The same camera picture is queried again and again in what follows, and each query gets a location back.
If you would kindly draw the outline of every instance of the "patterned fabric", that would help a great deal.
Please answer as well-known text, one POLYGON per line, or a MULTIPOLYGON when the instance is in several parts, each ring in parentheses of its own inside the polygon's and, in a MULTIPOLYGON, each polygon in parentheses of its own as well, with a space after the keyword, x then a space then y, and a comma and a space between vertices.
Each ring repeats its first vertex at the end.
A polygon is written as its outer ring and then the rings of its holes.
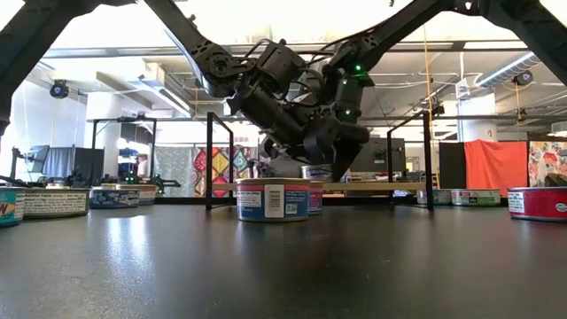
MULTIPOLYGON (((255 158, 257 150, 252 147, 235 146, 232 150, 234 154, 234 179, 248 177, 248 160, 255 158)), ((229 147, 213 148, 213 183, 229 182, 229 147)), ((193 162, 194 176, 193 185, 195 197, 206 195, 206 148, 196 148, 196 155, 193 162)), ((213 196, 228 196, 227 191, 215 191, 213 196)))
POLYGON ((193 165, 196 161, 193 147, 162 147, 155 149, 155 173, 160 174, 163 179, 175 179, 181 184, 181 188, 166 187, 165 193, 168 197, 194 197, 194 181, 196 173, 193 165))
POLYGON ((567 159, 559 156, 567 149, 566 142, 530 142, 528 172, 530 186, 545 186, 549 173, 567 175, 567 159))

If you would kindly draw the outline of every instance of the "security camera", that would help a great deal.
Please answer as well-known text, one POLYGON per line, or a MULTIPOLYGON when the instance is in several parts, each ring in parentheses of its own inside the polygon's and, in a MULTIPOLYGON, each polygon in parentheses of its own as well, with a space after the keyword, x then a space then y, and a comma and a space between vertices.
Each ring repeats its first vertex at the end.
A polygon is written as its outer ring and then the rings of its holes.
POLYGON ((69 87, 66 86, 66 80, 55 80, 50 89, 50 95, 54 98, 66 98, 69 96, 69 87))

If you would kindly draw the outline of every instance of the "red can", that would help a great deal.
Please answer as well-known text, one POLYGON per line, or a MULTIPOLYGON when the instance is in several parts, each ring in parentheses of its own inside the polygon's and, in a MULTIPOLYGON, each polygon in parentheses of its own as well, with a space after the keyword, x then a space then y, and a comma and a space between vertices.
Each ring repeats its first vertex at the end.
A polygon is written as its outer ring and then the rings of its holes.
POLYGON ((322 185, 321 181, 311 181, 309 188, 309 214, 320 214, 322 211, 322 185))
POLYGON ((567 222, 567 187, 508 189, 508 208, 512 218, 567 222))

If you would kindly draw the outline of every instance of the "fabric backdrop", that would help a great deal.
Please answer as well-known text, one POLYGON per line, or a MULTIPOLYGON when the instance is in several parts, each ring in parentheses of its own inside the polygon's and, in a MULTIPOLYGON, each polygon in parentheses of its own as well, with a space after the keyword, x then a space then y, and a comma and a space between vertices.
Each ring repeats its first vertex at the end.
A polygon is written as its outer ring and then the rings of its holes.
MULTIPOLYGON (((206 191, 206 148, 198 147, 193 160, 193 185, 195 197, 204 197, 206 191)), ((258 148, 235 146, 234 179, 248 177, 248 160, 255 159, 258 148)), ((213 147, 213 183, 229 182, 229 147, 213 147)), ((213 196, 228 196, 227 191, 215 191, 213 196)))
POLYGON ((545 178, 549 173, 567 175, 567 158, 560 157, 559 152, 567 149, 566 142, 530 142, 530 186, 545 186, 545 178))
POLYGON ((508 187, 525 187, 528 183, 526 142, 487 142, 476 140, 464 144, 468 189, 499 189, 508 196, 508 187))
POLYGON ((155 149, 155 174, 161 178, 175 179, 181 184, 181 188, 166 187, 165 193, 168 197, 194 197, 193 190, 193 153, 194 147, 162 147, 155 149))

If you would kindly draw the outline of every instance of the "tin can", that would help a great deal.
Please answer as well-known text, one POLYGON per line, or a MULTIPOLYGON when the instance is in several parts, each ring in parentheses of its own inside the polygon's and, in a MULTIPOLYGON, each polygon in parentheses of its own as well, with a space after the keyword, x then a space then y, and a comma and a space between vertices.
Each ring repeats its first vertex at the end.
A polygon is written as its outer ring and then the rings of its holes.
POLYGON ((320 214, 322 211, 322 185, 321 181, 311 181, 309 185, 309 214, 320 214))
POLYGON ((90 189, 25 189, 18 194, 24 219, 78 217, 89 213, 90 189))
POLYGON ((508 189, 511 218, 567 222, 567 187, 522 187, 508 189))
POLYGON ((451 201, 457 206, 498 206, 500 190, 451 190, 451 201))
POLYGON ((156 185, 151 184, 117 184, 117 190, 139 191, 138 205, 153 205, 156 200, 156 185))
MULTIPOLYGON (((433 190, 433 205, 451 205, 451 190, 433 190)), ((427 191, 417 192, 417 203, 427 204, 427 191)))
POLYGON ((332 166, 330 164, 308 165, 301 167, 301 177, 317 181, 332 181, 332 166))
POLYGON ((90 208, 134 208, 138 207, 139 196, 140 191, 101 190, 95 188, 90 192, 90 208))
POLYGON ((238 219, 295 222, 309 217, 309 180, 255 178, 237 180, 238 219))
POLYGON ((18 194, 23 190, 17 187, 0 188, 0 228, 21 223, 24 212, 18 203, 18 194))

